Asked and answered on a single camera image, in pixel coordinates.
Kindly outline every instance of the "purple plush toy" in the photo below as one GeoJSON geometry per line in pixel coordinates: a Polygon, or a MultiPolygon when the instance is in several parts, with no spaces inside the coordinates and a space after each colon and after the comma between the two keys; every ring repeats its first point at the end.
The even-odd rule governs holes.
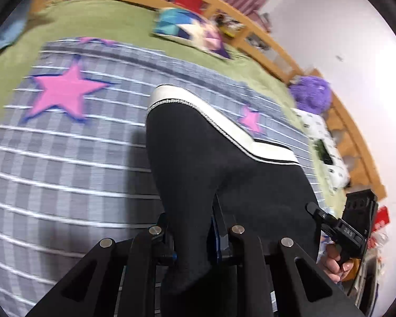
{"type": "Polygon", "coordinates": [[[332,91],[328,82],[317,76],[301,76],[289,86],[289,91],[302,111],[321,114],[332,103],[332,91]]]}

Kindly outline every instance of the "human hand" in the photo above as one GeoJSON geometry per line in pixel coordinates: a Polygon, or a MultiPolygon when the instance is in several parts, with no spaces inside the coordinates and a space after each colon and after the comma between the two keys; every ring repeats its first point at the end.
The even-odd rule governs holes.
{"type": "Polygon", "coordinates": [[[326,246],[326,254],[321,257],[318,263],[318,266],[335,284],[343,280],[353,267],[352,261],[347,261],[342,266],[339,266],[337,263],[339,260],[340,253],[336,248],[336,244],[328,244],[326,246]]]}

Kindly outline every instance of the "black fabric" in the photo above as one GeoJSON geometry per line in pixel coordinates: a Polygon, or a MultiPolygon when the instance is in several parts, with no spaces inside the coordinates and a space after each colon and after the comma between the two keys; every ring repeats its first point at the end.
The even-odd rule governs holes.
{"type": "MultiPolygon", "coordinates": [[[[215,193],[223,212],[235,215],[246,230],[270,241],[290,237],[316,259],[320,235],[305,211],[305,204],[316,198],[300,166],[255,161],[194,108],[176,102],[150,111],[147,151],[177,253],[176,265],[162,282],[162,316],[184,313],[179,304],[187,301],[187,289],[195,292],[191,296],[197,297],[197,308],[204,297],[196,295],[195,287],[203,282],[207,295],[219,294],[207,279],[206,241],[215,193]]],[[[202,313],[198,311],[185,313],[202,313]]]]}

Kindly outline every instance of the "green bed sheet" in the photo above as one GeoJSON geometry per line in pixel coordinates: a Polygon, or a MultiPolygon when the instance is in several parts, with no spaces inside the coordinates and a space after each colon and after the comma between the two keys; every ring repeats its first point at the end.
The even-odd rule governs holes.
{"type": "MultiPolygon", "coordinates": [[[[156,12],[125,2],[112,0],[71,0],[54,4],[29,20],[18,41],[0,53],[0,118],[2,106],[8,103],[12,90],[34,64],[41,46],[48,41],[70,37],[97,37],[134,44],[144,48],[163,50],[168,56],[193,62],[218,71],[232,79],[246,82],[249,87],[277,101],[290,122],[300,128],[300,121],[292,112],[294,100],[286,85],[269,75],[257,62],[227,45],[233,57],[224,61],[169,40],[150,34],[156,12]]],[[[345,203],[343,191],[331,195],[325,173],[311,147],[315,171],[321,183],[326,204],[341,216],[345,203]]]]}

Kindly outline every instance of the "fingernail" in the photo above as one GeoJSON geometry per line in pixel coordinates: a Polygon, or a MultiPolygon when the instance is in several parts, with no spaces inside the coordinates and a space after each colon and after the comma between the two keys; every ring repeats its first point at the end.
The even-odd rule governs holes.
{"type": "Polygon", "coordinates": [[[352,263],[344,263],[343,270],[346,272],[352,268],[352,263]]]}

